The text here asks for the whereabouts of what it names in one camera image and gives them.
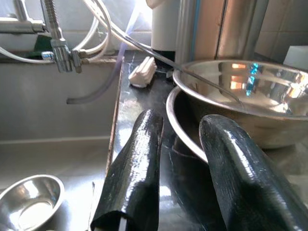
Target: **large metal bowl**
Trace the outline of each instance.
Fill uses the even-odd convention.
[[[16,182],[0,194],[0,230],[32,231],[60,207],[64,185],[56,177],[35,175]]]
[[[176,84],[190,97],[195,119],[220,114],[235,120],[264,149],[294,144],[308,135],[308,74],[281,65],[198,61],[185,65],[238,97],[175,71]]]

